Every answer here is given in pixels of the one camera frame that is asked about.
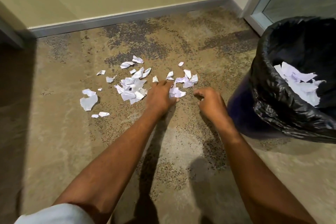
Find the black trash bag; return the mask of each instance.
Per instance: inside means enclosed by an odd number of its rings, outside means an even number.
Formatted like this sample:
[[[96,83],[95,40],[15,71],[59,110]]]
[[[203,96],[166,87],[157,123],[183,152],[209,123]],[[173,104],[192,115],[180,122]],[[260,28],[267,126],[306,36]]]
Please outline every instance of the black trash bag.
[[[250,70],[253,109],[288,137],[336,143],[336,120],[302,100],[274,66],[283,61],[320,84],[317,107],[336,107],[336,20],[294,17],[269,26],[258,43]]]

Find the hand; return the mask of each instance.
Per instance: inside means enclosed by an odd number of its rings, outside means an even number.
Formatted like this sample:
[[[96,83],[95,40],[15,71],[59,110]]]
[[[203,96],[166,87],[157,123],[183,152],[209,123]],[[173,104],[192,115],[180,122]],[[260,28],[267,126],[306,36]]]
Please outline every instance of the hand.
[[[223,122],[233,124],[219,92],[207,87],[194,90],[194,95],[204,97],[198,102],[199,109],[216,127],[223,124]]]
[[[173,81],[166,80],[153,82],[147,93],[146,110],[155,112],[159,117],[168,112],[169,108],[179,101],[178,98],[169,98],[169,90],[173,84]]]

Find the trash bin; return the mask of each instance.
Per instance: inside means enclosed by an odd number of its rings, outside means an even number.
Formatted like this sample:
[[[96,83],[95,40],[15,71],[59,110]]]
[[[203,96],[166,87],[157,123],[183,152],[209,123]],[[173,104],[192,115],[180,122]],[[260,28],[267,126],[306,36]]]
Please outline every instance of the trash bin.
[[[227,104],[228,113],[239,132],[256,139],[288,137],[336,143],[336,121],[321,111],[328,108],[322,104],[323,109],[319,110],[318,106],[313,107],[302,100],[274,68],[287,62],[300,72],[313,69],[316,74],[322,73],[322,79],[329,83],[329,88],[324,86],[323,89],[326,94],[336,90],[333,88],[333,82],[336,82],[333,74],[336,71],[336,43],[334,40],[331,42],[329,36],[323,37],[322,31],[333,32],[335,36],[336,20],[294,17],[266,29],[258,42],[250,71]],[[332,59],[329,63],[335,61],[334,71],[321,72],[323,68],[333,69],[333,65],[319,67],[323,66],[320,62],[323,55]]]

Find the white sleeve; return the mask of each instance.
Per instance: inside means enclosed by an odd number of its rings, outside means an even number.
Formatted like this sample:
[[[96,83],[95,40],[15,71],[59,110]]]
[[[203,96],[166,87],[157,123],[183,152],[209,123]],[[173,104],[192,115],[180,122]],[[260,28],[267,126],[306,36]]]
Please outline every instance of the white sleeve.
[[[21,215],[14,224],[95,224],[79,206],[53,205],[31,215]]]

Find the baseboard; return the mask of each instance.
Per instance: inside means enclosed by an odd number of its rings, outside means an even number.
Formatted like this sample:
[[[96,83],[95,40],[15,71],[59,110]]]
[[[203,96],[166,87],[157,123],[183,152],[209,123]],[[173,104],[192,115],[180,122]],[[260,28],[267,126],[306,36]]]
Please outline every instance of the baseboard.
[[[231,10],[235,14],[241,13],[240,7],[233,0],[205,0],[178,5],[171,5],[156,9],[141,10],[125,14],[109,15],[99,18],[90,18],[72,22],[60,23],[57,25],[47,25],[34,27],[19,32],[24,38],[39,38],[50,35],[69,33],[73,31],[81,31],[90,28],[98,28],[129,21],[144,20],[152,17],[159,17],[168,14],[185,13],[200,9],[209,9],[214,7],[223,7]]]

